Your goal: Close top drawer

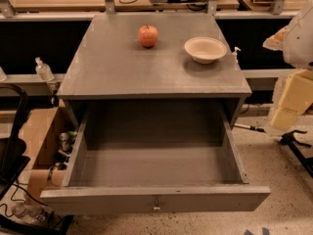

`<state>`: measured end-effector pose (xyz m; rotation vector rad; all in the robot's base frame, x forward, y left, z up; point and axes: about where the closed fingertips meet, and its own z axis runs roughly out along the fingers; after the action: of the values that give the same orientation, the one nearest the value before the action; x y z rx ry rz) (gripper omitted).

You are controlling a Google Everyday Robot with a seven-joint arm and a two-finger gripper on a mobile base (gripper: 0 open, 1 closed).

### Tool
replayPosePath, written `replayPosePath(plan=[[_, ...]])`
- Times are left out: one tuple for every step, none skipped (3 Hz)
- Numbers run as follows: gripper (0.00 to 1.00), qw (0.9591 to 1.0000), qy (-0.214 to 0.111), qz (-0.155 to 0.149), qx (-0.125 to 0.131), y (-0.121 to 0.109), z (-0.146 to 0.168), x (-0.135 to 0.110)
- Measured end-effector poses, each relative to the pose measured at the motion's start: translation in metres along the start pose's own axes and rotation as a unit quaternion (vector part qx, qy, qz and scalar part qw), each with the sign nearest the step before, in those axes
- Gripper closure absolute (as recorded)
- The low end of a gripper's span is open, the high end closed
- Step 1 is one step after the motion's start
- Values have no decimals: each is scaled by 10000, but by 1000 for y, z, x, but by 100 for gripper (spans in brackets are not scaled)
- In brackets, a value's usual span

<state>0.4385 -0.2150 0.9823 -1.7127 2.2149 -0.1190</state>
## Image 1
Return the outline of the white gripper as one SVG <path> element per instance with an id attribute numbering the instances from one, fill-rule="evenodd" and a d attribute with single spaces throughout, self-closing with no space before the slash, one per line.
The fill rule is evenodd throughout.
<path id="1" fill-rule="evenodd" d="M 266 38 L 263 47 L 282 51 L 284 61 L 297 69 L 313 69 L 313 0 L 308 0 L 288 27 Z"/>

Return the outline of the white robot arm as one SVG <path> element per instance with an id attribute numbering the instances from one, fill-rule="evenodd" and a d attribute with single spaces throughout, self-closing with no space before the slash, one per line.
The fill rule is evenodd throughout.
<path id="1" fill-rule="evenodd" d="M 269 126 L 288 131 L 313 104 L 313 0 L 308 0 L 290 23 L 268 37 L 263 47 L 282 51 L 296 72 L 275 85 Z"/>

